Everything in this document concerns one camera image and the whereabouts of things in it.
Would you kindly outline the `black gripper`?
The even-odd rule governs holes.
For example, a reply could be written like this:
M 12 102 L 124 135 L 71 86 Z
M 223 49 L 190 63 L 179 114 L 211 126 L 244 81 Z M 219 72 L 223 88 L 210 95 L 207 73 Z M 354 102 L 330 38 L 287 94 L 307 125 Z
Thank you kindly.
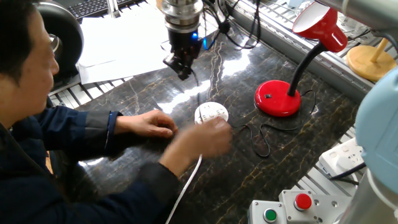
M 198 30 L 187 33 L 169 30 L 169 42 L 171 53 L 163 59 L 163 63 L 177 73 L 179 79 L 186 80 L 192 73 L 192 64 L 200 53 L 203 38 L 198 36 Z

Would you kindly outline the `person's left hand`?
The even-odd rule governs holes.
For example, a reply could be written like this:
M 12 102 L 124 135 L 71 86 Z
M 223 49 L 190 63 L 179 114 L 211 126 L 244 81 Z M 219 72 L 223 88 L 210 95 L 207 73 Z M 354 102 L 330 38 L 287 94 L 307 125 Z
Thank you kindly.
M 171 138 L 178 133 L 173 119 L 160 110 L 135 116 L 118 116 L 115 134 L 134 133 L 143 137 Z

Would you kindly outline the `person's right hand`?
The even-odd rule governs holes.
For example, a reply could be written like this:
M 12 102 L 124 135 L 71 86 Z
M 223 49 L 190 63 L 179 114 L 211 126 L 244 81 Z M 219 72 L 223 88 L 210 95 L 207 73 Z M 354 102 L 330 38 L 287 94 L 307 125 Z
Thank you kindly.
M 232 127 L 222 118 L 195 124 L 177 134 L 159 163 L 181 176 L 200 156 L 216 157 L 231 148 Z

